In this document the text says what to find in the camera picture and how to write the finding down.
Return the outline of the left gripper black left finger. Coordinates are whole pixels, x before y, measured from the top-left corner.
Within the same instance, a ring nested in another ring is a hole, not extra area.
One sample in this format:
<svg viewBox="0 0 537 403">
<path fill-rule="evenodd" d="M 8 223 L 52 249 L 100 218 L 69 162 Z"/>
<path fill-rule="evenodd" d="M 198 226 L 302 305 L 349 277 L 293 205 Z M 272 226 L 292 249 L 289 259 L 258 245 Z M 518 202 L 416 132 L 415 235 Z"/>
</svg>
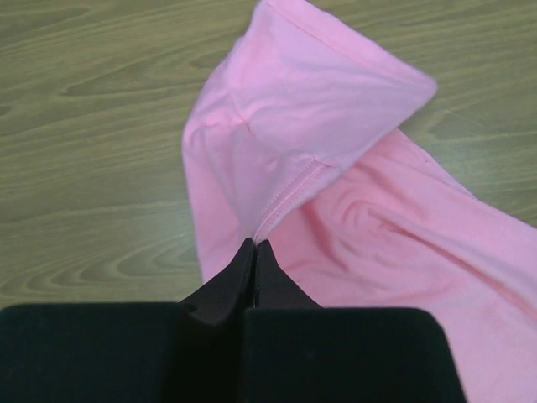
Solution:
<svg viewBox="0 0 537 403">
<path fill-rule="evenodd" d="M 247 238 L 221 272 L 180 302 L 181 309 L 201 325 L 224 326 L 251 305 L 256 246 Z"/>
</svg>

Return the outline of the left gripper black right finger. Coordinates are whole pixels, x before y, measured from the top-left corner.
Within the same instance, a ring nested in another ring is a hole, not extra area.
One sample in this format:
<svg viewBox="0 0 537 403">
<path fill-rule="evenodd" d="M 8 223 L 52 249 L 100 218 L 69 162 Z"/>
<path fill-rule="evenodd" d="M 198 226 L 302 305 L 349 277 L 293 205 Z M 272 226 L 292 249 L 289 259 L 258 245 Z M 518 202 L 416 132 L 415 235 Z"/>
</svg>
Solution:
<svg viewBox="0 0 537 403">
<path fill-rule="evenodd" d="M 259 309 L 321 309 L 279 266 L 268 240 L 256 248 L 254 306 Z"/>
</svg>

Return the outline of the pink t shirt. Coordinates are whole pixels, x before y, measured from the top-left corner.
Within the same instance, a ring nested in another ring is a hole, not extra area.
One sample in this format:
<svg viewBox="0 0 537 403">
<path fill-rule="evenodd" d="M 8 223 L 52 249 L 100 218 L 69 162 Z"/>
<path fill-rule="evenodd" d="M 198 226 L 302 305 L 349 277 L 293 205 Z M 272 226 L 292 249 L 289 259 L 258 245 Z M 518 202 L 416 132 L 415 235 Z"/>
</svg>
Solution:
<svg viewBox="0 0 537 403">
<path fill-rule="evenodd" d="M 329 307 L 417 307 L 471 402 L 536 399 L 536 231 L 399 126 L 435 81 L 306 1 L 262 1 L 182 154 L 204 280 L 246 238 Z"/>
</svg>

